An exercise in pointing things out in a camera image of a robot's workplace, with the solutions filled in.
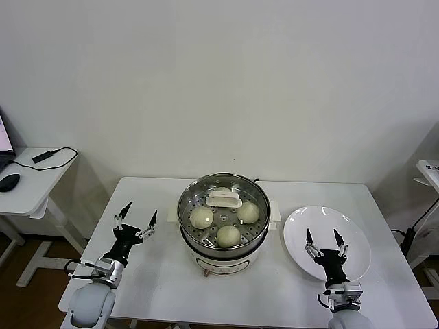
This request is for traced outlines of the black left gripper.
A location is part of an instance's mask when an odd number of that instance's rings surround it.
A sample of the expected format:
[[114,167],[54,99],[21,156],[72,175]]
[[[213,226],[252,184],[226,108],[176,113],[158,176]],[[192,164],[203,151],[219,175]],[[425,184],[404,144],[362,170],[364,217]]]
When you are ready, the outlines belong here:
[[158,211],[155,210],[148,226],[141,230],[134,226],[123,224],[123,220],[126,218],[132,203],[133,201],[128,202],[118,214],[114,215],[115,225],[113,228],[113,234],[116,241],[112,245],[110,251],[103,255],[103,258],[116,260],[124,267],[128,265],[128,257],[132,247],[141,244],[143,239],[147,239],[155,233],[156,217],[158,213]]

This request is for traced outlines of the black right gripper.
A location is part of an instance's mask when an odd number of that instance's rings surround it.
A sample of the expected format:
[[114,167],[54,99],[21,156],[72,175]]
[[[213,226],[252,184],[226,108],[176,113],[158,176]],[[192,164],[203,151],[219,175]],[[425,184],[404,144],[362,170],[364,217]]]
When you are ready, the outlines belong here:
[[307,228],[305,250],[313,258],[314,262],[324,268],[326,275],[325,286],[330,287],[334,284],[342,284],[348,282],[348,278],[344,273],[342,265],[347,260],[348,245],[344,243],[342,235],[333,229],[336,243],[339,251],[334,249],[323,249],[320,251],[313,243],[313,238],[309,228]]

